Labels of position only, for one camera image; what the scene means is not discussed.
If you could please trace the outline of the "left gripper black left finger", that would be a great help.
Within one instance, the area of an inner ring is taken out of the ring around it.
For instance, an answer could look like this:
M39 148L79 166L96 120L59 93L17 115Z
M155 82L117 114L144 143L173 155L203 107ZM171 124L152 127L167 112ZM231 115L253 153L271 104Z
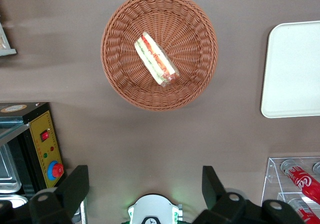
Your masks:
M89 193L87 165L77 166L53 192L33 196L28 203L13 208L10 201L0 202L2 224L71 224L81 202Z

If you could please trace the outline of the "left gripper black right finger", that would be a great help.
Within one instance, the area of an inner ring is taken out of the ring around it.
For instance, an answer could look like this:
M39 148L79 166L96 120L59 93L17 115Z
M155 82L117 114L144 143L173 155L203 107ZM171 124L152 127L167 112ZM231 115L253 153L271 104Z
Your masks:
M268 199L258 206L241 194L228 192L212 166L202 167L202 195L207 209L194 224L303 224L296 211L283 201Z

